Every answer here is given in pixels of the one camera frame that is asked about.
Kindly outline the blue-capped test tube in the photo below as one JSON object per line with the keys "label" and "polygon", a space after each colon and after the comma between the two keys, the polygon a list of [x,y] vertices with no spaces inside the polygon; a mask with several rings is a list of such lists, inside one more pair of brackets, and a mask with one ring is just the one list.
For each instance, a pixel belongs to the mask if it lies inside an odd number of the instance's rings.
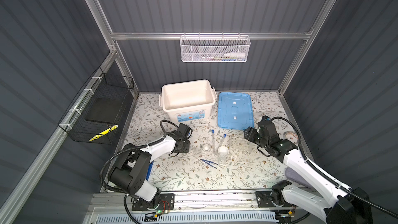
{"label": "blue-capped test tube", "polygon": [[221,141],[219,142],[219,146],[217,149],[219,149],[220,147],[222,147],[224,145],[226,137],[227,137],[227,134],[224,134],[223,137],[221,138]]}
{"label": "blue-capped test tube", "polygon": [[211,141],[212,141],[212,152],[214,155],[216,155],[217,147],[216,147],[216,139],[215,139],[215,130],[211,131]]}

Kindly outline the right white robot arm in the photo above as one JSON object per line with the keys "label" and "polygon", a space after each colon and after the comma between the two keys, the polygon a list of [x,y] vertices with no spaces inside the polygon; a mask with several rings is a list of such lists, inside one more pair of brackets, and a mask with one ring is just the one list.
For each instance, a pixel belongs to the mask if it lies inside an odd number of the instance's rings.
{"label": "right white robot arm", "polygon": [[288,180],[272,187],[271,199],[276,207],[298,206],[326,224],[371,224],[373,216],[369,196],[360,188],[351,189],[311,161],[301,144],[281,139],[273,119],[263,116],[258,128],[248,127],[244,138],[267,151],[296,172],[317,194],[305,191]]}

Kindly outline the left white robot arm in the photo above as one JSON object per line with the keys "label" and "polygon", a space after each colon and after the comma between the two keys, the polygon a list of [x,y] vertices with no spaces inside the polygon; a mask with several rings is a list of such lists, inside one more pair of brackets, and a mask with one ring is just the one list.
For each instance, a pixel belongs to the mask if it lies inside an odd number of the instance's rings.
{"label": "left white robot arm", "polygon": [[100,183],[113,192],[140,198],[151,207],[160,202],[160,190],[149,183],[150,164],[164,154],[188,153],[193,130],[186,124],[160,121],[163,136],[146,145],[127,144],[100,171]]}

